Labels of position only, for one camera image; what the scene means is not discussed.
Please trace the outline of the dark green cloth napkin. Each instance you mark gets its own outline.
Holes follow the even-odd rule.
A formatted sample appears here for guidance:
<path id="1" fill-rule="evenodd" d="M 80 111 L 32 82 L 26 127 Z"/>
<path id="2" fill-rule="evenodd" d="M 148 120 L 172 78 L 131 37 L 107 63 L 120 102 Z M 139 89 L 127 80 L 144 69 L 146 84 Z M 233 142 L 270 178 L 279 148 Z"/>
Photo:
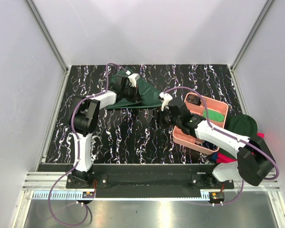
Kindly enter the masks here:
<path id="1" fill-rule="evenodd" d="M 160 91 L 148 84 L 138 73 L 130 69 L 122 70 L 111 77 L 109 90 L 117 94 L 116 102 L 107 106 L 113 109 L 151 109 L 161 107 Z"/>

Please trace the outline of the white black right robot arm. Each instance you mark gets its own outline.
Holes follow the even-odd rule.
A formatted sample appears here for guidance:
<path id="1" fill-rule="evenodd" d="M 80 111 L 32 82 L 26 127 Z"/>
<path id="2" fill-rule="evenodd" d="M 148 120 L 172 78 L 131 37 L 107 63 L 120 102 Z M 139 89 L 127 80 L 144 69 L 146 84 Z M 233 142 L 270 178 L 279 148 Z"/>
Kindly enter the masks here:
<path id="1" fill-rule="evenodd" d="M 206 183 L 211 188 L 228 180 L 243 180 L 258 186 L 272 169 L 277 168 L 265 140 L 257 135 L 247 137 L 232 133 L 190 112 L 185 104 L 155 108 L 152 114 L 154 128 L 176 126 L 185 135 L 214 144 L 236 158 L 234 162 L 216 165 L 206 176 Z"/>

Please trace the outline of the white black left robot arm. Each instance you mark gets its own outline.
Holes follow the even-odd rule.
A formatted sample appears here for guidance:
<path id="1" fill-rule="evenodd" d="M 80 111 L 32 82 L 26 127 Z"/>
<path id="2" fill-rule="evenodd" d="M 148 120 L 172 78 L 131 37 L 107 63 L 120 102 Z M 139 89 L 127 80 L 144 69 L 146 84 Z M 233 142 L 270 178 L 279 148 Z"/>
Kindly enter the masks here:
<path id="1" fill-rule="evenodd" d="M 75 161 L 71 175 L 82 188 L 88 188 L 93 183 L 90 150 L 99 111 L 123 99 L 133 103 L 141 102 L 143 99 L 137 83 L 139 78 L 137 73 L 126 71 L 125 75 L 117 76 L 107 90 L 95 95 L 75 97 L 69 118 L 75 143 Z"/>

